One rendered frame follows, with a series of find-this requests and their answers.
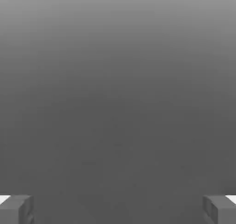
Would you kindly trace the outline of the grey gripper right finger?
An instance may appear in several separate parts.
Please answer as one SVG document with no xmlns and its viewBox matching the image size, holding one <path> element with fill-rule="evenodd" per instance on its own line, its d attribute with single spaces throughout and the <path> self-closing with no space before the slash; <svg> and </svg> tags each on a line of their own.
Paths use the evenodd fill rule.
<svg viewBox="0 0 236 224">
<path fill-rule="evenodd" d="M 204 195 L 202 208 L 206 224 L 236 224 L 236 195 Z"/>
</svg>

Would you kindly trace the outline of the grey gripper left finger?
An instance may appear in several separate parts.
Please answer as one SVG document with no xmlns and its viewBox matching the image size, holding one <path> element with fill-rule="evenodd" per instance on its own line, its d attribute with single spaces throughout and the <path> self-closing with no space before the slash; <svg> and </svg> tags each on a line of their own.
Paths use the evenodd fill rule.
<svg viewBox="0 0 236 224">
<path fill-rule="evenodd" d="M 34 197 L 0 195 L 0 224 L 35 224 Z"/>
</svg>

